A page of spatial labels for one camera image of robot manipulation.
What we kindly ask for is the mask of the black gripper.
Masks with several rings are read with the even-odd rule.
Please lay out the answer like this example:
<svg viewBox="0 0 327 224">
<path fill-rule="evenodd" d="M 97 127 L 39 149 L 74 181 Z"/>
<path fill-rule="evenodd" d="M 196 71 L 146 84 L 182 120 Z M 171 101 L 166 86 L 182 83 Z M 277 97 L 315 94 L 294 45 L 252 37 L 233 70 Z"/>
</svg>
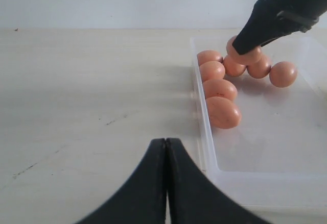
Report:
<svg viewBox="0 0 327 224">
<path fill-rule="evenodd" d="M 326 0 L 258 0 L 233 41 L 240 55 L 294 32 L 306 32 L 326 12 Z"/>
</svg>

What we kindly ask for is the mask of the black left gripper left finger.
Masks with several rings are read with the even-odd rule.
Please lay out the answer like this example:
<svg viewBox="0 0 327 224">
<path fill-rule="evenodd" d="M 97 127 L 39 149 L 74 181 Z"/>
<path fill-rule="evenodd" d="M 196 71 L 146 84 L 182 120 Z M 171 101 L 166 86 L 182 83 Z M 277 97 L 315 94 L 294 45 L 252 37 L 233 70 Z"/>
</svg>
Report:
<svg viewBox="0 0 327 224">
<path fill-rule="evenodd" d="M 165 223 L 165 139 L 154 139 L 128 180 L 78 223 Z"/>
</svg>

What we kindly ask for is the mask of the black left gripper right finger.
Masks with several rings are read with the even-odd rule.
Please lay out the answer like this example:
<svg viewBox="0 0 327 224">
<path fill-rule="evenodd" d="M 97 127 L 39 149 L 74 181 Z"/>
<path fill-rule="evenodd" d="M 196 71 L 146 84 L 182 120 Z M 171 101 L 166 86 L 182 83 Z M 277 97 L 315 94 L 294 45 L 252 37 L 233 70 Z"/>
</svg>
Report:
<svg viewBox="0 0 327 224">
<path fill-rule="evenodd" d="M 220 191 L 197 167 L 178 138 L 166 139 L 171 223 L 268 223 Z"/>
</svg>

